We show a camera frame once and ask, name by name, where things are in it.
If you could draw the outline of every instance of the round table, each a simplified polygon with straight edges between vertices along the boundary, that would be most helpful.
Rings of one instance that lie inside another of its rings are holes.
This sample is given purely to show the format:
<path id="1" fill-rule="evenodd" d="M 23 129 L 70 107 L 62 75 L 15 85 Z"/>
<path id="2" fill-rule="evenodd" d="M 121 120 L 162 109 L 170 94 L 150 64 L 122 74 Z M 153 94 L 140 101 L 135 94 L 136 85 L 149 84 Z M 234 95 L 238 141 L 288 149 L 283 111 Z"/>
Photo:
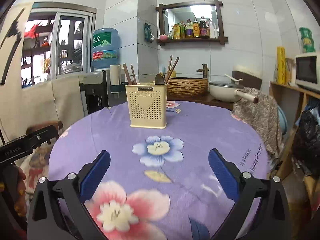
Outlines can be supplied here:
<path id="1" fill-rule="evenodd" d="M 130 127 L 127 103 L 79 120 L 55 143 L 49 179 L 79 172 L 107 150 L 111 165 L 85 205 L 108 239 L 202 240 L 213 236 L 234 204 L 208 164 L 213 148 L 241 172 L 266 179 L 268 155 L 250 125 L 227 109 L 185 101 L 167 103 L 162 130 Z"/>

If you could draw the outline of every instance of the screw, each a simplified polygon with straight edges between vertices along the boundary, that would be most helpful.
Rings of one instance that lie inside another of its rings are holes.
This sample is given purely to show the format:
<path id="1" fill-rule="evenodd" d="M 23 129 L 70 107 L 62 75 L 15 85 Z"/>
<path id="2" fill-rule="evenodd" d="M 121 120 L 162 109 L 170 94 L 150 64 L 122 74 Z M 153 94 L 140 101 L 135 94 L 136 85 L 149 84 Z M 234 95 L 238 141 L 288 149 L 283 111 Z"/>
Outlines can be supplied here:
<path id="1" fill-rule="evenodd" d="M 250 179 L 251 178 L 251 174 L 249 172 L 244 172 L 242 173 L 242 176 L 245 178 L 245 179 Z"/>
<path id="2" fill-rule="evenodd" d="M 274 176 L 274 177 L 273 177 L 273 180 L 274 180 L 275 182 L 280 182 L 280 178 L 279 178 L 278 176 Z"/>
<path id="3" fill-rule="evenodd" d="M 40 183 L 44 183 L 44 182 L 45 182 L 45 177 L 41 177 L 41 178 L 39 179 L 39 182 L 40 182 Z"/>
<path id="4" fill-rule="evenodd" d="M 75 173 L 69 173 L 68 174 L 68 179 L 74 179 L 76 177 Z"/>

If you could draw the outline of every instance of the finger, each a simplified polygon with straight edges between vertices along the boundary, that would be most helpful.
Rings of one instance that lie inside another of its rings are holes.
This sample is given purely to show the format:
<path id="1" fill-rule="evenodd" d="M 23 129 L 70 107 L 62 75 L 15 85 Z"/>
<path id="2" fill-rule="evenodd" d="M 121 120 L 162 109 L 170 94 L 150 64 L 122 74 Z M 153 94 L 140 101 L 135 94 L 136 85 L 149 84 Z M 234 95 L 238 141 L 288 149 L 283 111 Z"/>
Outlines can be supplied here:
<path id="1" fill-rule="evenodd" d="M 17 166 L 17 168 L 18 168 L 18 171 L 19 171 L 19 178 L 25 180 L 27 177 L 26 177 L 26 175 L 24 174 L 23 170 L 22 170 L 20 167 L 18 167 L 18 166 Z"/>
<path id="2" fill-rule="evenodd" d="M 0 192 L 4 191 L 4 183 L 1 181 L 0 182 Z"/>
<path id="3" fill-rule="evenodd" d="M 26 192 L 26 185 L 21 179 L 18 180 L 17 191 L 19 193 L 19 196 L 23 196 Z"/>
<path id="4" fill-rule="evenodd" d="M 19 196 L 18 200 L 14 205 L 14 210 L 20 217 L 24 217 L 27 214 L 27 204 L 25 200 L 25 195 Z"/>

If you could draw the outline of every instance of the window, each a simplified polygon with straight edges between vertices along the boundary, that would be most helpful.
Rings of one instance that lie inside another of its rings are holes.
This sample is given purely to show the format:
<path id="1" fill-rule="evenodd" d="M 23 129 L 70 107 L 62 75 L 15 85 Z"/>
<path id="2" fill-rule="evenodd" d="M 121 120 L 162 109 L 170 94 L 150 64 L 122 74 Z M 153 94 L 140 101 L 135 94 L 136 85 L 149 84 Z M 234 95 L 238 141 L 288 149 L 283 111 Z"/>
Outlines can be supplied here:
<path id="1" fill-rule="evenodd" d="M 92 16 L 70 9 L 32 9 L 21 56 L 23 88 L 90 71 Z"/>

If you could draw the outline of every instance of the utensil holder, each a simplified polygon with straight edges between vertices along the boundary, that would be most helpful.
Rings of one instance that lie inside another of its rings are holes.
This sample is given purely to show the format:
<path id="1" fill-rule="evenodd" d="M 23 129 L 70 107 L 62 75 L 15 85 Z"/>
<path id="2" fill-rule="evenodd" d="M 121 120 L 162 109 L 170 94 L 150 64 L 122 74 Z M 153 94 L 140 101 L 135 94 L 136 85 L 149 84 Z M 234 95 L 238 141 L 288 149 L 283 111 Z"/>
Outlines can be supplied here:
<path id="1" fill-rule="evenodd" d="M 131 127 L 166 127 L 167 87 L 168 84 L 125 86 Z"/>

